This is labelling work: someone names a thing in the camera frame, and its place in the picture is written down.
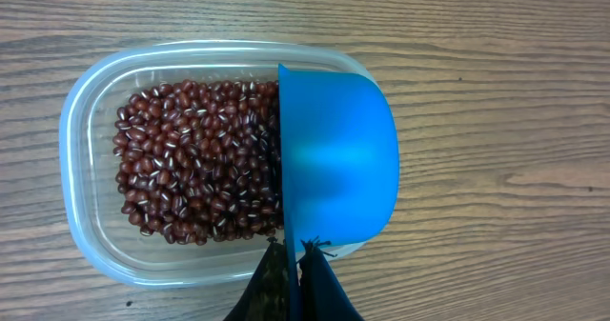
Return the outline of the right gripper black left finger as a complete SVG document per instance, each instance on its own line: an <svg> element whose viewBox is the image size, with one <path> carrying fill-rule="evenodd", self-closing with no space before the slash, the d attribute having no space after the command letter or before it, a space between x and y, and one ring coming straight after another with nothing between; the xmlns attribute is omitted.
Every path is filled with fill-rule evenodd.
<svg viewBox="0 0 610 321"><path fill-rule="evenodd" d="M286 321L289 310L289 276L286 247L275 237L254 275L225 321Z"/></svg>

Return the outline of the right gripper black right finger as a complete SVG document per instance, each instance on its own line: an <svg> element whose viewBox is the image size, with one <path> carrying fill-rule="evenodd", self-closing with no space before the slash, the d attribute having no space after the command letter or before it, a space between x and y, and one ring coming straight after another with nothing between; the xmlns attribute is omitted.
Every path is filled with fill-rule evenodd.
<svg viewBox="0 0 610 321"><path fill-rule="evenodd" d="M330 241L315 238L301 241L305 254L298 261L302 297L302 319L305 321L364 321L337 280L321 249Z"/></svg>

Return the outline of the blue plastic scoop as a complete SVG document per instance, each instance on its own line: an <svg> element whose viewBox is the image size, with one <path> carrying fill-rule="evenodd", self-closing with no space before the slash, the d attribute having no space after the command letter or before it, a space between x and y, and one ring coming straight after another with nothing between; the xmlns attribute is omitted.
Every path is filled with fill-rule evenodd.
<svg viewBox="0 0 610 321"><path fill-rule="evenodd" d="M388 102L352 72L277 69L288 317L302 317L297 260L307 243L368 241L397 202L399 148Z"/></svg>

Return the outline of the red adzuki beans in container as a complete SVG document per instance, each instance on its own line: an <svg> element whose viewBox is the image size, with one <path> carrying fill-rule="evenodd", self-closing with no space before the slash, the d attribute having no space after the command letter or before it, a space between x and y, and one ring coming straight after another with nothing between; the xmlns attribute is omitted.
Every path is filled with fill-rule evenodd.
<svg viewBox="0 0 610 321"><path fill-rule="evenodd" d="M272 237L284 227L279 84L163 83L116 111L121 208L169 244Z"/></svg>

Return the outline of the clear plastic bean container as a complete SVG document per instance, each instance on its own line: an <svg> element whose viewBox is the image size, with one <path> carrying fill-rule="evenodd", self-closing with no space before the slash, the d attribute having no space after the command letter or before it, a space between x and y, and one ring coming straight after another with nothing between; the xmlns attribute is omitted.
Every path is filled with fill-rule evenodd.
<svg viewBox="0 0 610 321"><path fill-rule="evenodd" d="M117 109L144 89L185 79L272 81L279 65L371 75L354 58L334 50L193 40L120 51L77 80L61 112L61 179L72 239L95 268L120 283L149 289L210 286L254 274L269 245L261 235L177 245L159 233L144 235L130 224L121 212L124 197L115 180L121 159L113 152L112 138Z"/></svg>

